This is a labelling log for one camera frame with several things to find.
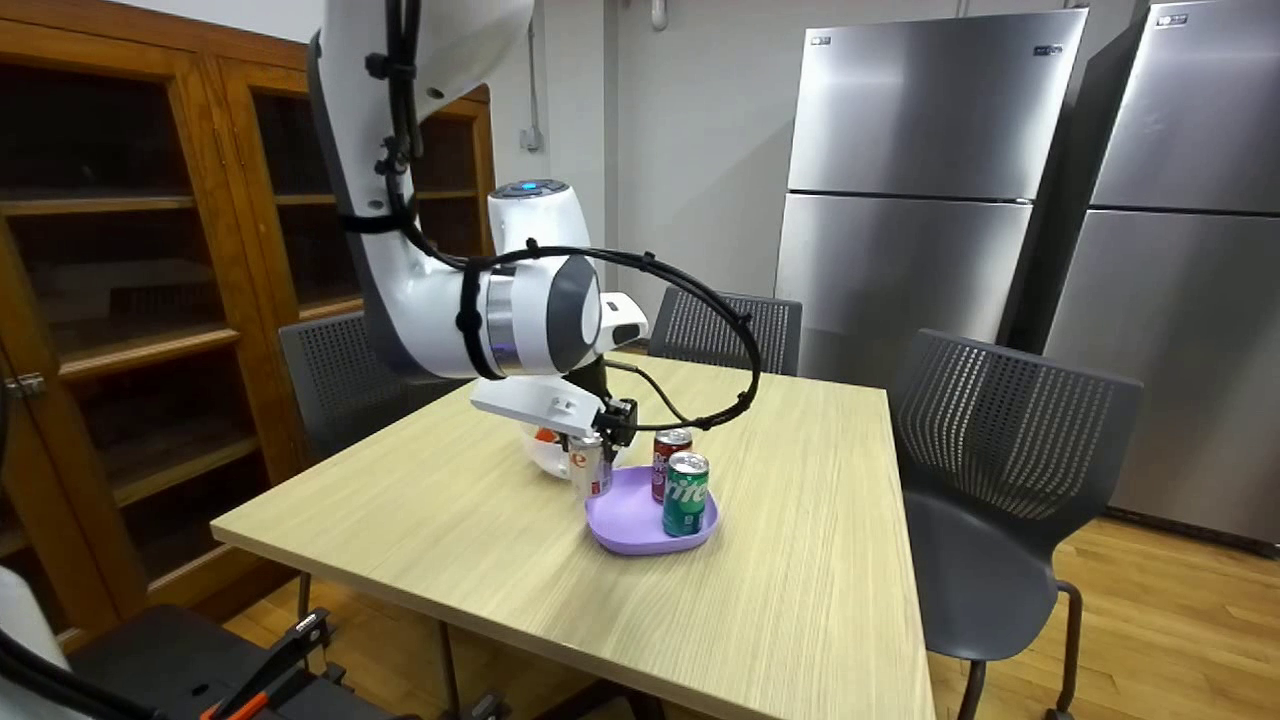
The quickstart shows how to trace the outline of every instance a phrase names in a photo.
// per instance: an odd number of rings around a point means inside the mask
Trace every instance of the wooden table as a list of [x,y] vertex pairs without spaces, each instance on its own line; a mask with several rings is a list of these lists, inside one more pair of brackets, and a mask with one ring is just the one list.
[[[742,372],[643,365],[682,412]],[[667,419],[623,372],[610,392]],[[581,496],[538,476],[469,390],[212,523],[244,553],[336,576],[444,624],[710,718],[933,720],[887,401],[764,376],[748,415],[694,436],[719,538],[618,562]],[[646,466],[646,436],[618,457]]]

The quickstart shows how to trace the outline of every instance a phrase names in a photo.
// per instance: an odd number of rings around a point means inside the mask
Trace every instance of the green can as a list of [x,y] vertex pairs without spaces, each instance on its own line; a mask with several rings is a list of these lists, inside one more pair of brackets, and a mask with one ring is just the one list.
[[667,538],[694,538],[703,527],[706,510],[706,460],[694,454],[675,454],[667,460],[667,487],[662,487],[662,532]]

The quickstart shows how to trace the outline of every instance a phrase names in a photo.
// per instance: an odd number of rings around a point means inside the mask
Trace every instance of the chair backrest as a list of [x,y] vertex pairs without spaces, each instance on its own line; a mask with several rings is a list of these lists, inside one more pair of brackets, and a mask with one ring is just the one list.
[[[725,298],[736,314],[751,317],[751,338],[768,372],[797,376],[798,370],[798,304],[773,298]],[[646,341],[650,356],[680,356],[699,365],[748,370],[748,356],[730,327],[680,290],[662,291],[662,304]]]
[[892,385],[902,485],[939,491],[1052,553],[1106,510],[1141,385],[918,331]]
[[408,385],[371,343],[365,314],[278,327],[309,454],[330,457],[454,385]]

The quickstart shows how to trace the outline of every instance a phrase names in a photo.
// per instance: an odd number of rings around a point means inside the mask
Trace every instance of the gray chair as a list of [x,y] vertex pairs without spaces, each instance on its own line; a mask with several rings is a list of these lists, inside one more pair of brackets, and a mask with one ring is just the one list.
[[959,718],[984,692],[986,659],[1024,654],[1067,597],[1067,720],[1079,656],[1079,590],[1052,576],[1052,550],[1106,510],[1141,390],[1038,356],[918,331],[892,385],[892,430],[922,641],[968,659]]
[[330,457],[461,385],[408,385],[371,343],[365,314],[278,327],[309,454]]
[[[751,317],[751,338],[758,343],[764,372],[797,376],[798,370],[798,304],[773,298],[725,298],[736,314]],[[662,291],[662,304],[646,341],[650,356],[730,365],[748,370],[748,356],[730,327],[699,301],[680,290]]]

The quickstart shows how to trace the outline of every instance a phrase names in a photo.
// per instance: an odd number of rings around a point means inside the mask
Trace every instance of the refrigerator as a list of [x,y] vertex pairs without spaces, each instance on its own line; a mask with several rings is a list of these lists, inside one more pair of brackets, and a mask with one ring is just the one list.
[[1042,356],[1134,376],[1116,510],[1280,546],[1280,4],[1153,4],[1082,76]]
[[777,298],[798,376],[892,385],[917,327],[995,341],[1082,9],[808,27]]

